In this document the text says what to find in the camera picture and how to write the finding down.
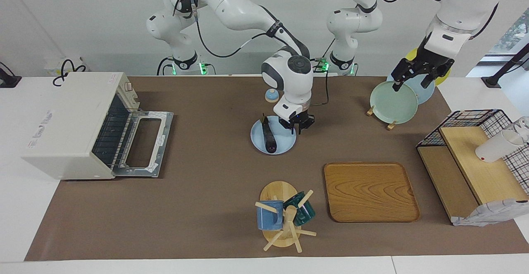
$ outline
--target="wire basket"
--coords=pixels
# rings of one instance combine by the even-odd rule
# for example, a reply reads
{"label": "wire basket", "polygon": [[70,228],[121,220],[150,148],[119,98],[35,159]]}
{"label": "wire basket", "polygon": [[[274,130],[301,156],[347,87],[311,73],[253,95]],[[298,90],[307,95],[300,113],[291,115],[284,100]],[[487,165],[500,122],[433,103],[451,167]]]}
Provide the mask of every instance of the wire basket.
{"label": "wire basket", "polygon": [[[502,110],[469,110],[452,112],[427,137],[417,144],[417,148],[426,146],[446,146],[439,129],[441,127],[479,126],[489,138],[499,133],[512,121]],[[513,176],[529,195],[529,144],[503,157]]]}

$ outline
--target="black stand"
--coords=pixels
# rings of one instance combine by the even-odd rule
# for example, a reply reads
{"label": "black stand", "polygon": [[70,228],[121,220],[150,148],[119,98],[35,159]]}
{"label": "black stand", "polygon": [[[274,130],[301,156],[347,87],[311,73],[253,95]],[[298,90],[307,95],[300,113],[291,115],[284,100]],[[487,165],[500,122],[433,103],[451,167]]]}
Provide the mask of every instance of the black stand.
{"label": "black stand", "polygon": [[0,88],[14,88],[20,82],[21,76],[10,76],[3,69],[0,69]]}
{"label": "black stand", "polygon": [[509,60],[508,63],[505,63],[505,65],[501,69],[499,69],[499,71],[496,72],[494,76],[484,76],[481,78],[481,80],[483,81],[483,83],[485,83],[485,85],[488,88],[501,88],[501,86],[498,84],[498,81],[500,80],[500,78],[506,72],[508,72],[509,69],[511,69],[514,65],[516,65],[518,61],[520,61],[523,57],[525,57],[525,55],[527,55],[528,52],[529,52],[529,44],[525,45],[518,53],[516,53],[516,55],[514,55],[512,59]]}

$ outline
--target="white countertop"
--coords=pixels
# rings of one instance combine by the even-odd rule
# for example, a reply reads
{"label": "white countertop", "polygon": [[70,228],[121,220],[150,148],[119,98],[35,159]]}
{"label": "white countertop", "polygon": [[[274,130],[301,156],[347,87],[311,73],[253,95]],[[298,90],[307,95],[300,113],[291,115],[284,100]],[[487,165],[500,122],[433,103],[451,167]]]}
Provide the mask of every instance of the white countertop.
{"label": "white countertop", "polygon": [[[457,255],[434,257],[278,257],[274,259],[97,260],[22,262],[59,181],[19,158],[25,135],[43,116],[43,95],[53,92],[49,78],[33,78],[35,93],[0,91],[0,273],[269,273],[281,265],[304,273],[529,273],[527,255]],[[498,108],[516,120],[521,115],[499,89],[486,88],[479,78],[448,78],[439,86],[451,110]],[[8,106],[21,103],[21,112]],[[529,215],[516,219],[529,240]]]}

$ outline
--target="wall outlet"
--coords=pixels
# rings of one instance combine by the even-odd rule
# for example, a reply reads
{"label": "wall outlet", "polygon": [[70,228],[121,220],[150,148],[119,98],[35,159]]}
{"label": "wall outlet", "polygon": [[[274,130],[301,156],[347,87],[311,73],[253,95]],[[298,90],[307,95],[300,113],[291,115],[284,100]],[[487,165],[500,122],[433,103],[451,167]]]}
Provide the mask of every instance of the wall outlet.
{"label": "wall outlet", "polygon": [[[44,66],[44,69],[46,70],[47,74],[49,76],[60,76],[61,75],[61,67],[64,60],[70,59],[74,63],[74,67],[79,67],[81,65],[85,65],[83,63],[83,59],[81,57],[66,57],[66,58],[51,58],[46,59],[46,65]],[[70,63],[66,63],[64,66],[64,73],[72,72],[73,69],[71,68]]]}

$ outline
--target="white wall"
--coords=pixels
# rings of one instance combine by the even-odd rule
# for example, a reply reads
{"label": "white wall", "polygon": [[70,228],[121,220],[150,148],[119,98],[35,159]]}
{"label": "white wall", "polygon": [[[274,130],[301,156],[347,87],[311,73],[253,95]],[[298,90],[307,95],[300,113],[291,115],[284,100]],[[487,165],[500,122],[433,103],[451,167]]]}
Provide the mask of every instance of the white wall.
{"label": "white wall", "polygon": [[[351,0],[253,0],[266,6],[313,55],[332,40],[325,26],[333,10],[353,7]],[[159,60],[170,55],[164,42],[153,39],[145,20],[162,0],[0,0],[0,60],[23,76],[41,76],[46,57],[83,56],[94,71],[153,74]],[[360,74],[389,74],[398,60],[421,42],[439,5],[433,0],[380,3],[384,23],[376,33],[357,35]],[[465,76],[510,25],[529,7],[529,0],[503,0],[495,19],[480,39],[469,42],[456,58],[454,76]],[[230,31],[209,9],[201,13],[206,43],[218,53],[236,49],[257,31]],[[232,59],[209,56],[196,27],[184,31],[219,73],[258,73],[260,63],[277,45],[260,37]]]}
{"label": "white wall", "polygon": [[[500,68],[501,65],[479,65],[472,69],[468,77],[493,76]],[[518,111],[523,116],[529,116],[529,72],[520,67],[502,76],[498,83],[503,93],[505,93]]]}

